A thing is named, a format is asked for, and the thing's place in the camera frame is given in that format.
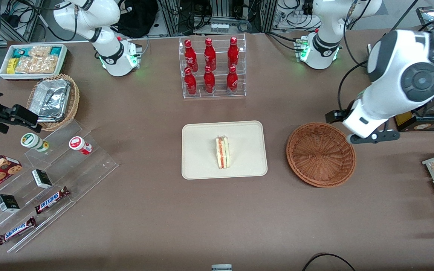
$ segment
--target wicker basket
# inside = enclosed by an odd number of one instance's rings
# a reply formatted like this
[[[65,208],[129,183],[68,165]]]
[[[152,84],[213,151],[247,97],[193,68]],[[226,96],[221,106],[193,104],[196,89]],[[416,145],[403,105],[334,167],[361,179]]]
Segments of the wicker basket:
[[[356,153],[337,128],[320,122],[292,132],[287,161],[296,175],[317,187],[335,187],[347,181],[356,165]]]
[[[67,76],[66,74],[58,74],[56,76],[48,77],[43,80],[56,80],[56,79],[65,79],[68,82],[71,83],[71,90],[69,94],[68,99],[68,105],[66,109],[66,117],[60,121],[60,122],[39,122],[39,124],[42,126],[43,130],[47,132],[53,132],[54,130],[58,129],[65,123],[72,120],[75,115],[76,111],[78,110],[78,102],[79,102],[79,90],[78,86],[76,85],[75,81],[71,79],[71,77]],[[36,86],[33,88],[33,91],[31,91],[31,94],[29,95],[28,102],[26,103],[26,108],[29,108],[29,105],[31,105],[31,101],[33,100],[33,95],[35,94]]]

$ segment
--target tabletop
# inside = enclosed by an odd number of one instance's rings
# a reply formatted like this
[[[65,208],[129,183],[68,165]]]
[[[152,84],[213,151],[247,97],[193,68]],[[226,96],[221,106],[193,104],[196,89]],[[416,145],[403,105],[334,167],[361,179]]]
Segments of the tabletop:
[[[364,59],[365,45],[384,32],[349,31],[355,57]],[[76,119],[120,166],[19,252],[0,250],[0,269],[201,271],[230,263],[235,271],[287,271],[319,252],[357,270],[434,269],[434,187],[421,164],[434,157],[434,132],[355,145],[345,184],[312,187],[287,164],[287,138],[337,108],[338,84],[354,63],[342,50],[331,67],[313,70],[268,36],[246,40],[248,94],[224,100],[183,99],[178,38],[150,40],[141,68],[120,78],[102,69],[90,43],[66,43],[64,72],[81,93]],[[2,79],[1,103],[25,105],[34,84]],[[355,70],[343,103],[368,85],[364,69]],[[262,123],[267,174],[185,180],[182,127],[240,120]],[[0,134],[0,154],[23,155],[25,132]],[[324,266],[345,269],[329,259],[310,269]]]

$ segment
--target black backpack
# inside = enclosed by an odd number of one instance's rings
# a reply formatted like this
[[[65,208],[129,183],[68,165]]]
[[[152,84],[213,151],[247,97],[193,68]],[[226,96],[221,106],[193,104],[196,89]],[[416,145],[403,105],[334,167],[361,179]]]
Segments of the black backpack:
[[[158,11],[157,0],[121,0],[120,20],[112,26],[114,31],[129,38],[141,38],[150,32]]]

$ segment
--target coca-cola bottle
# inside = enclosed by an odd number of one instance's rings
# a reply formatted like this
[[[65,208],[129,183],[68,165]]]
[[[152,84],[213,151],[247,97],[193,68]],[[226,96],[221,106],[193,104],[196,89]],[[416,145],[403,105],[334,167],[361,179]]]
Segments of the coca-cola bottle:
[[[227,66],[229,69],[234,65],[237,67],[239,63],[239,48],[237,47],[237,38],[231,38],[231,46],[229,46],[229,51],[227,51]]]
[[[227,93],[234,95],[237,92],[237,74],[235,72],[235,66],[229,68],[229,74],[227,75]]]
[[[192,42],[186,40],[185,44],[185,62],[187,66],[192,69],[192,72],[197,72],[199,70],[199,65],[197,64],[197,54],[192,48]]]
[[[195,81],[195,77],[192,74],[192,71],[189,67],[185,67],[185,87],[187,88],[188,95],[196,96],[197,95],[197,81]]]
[[[212,68],[210,67],[210,65],[205,66],[203,81],[205,82],[205,91],[208,94],[213,94],[215,91],[215,76],[212,73]]]
[[[211,38],[205,39],[205,51],[203,52],[203,55],[205,56],[205,65],[209,65],[212,71],[217,69],[217,59],[215,57],[215,49],[212,46]]]

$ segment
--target sandwich slice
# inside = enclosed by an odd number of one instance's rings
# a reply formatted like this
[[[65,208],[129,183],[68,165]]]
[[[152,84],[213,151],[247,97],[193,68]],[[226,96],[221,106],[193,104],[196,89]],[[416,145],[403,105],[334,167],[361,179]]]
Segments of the sandwich slice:
[[[231,153],[229,152],[229,139],[226,136],[215,139],[215,152],[219,169],[231,166]]]

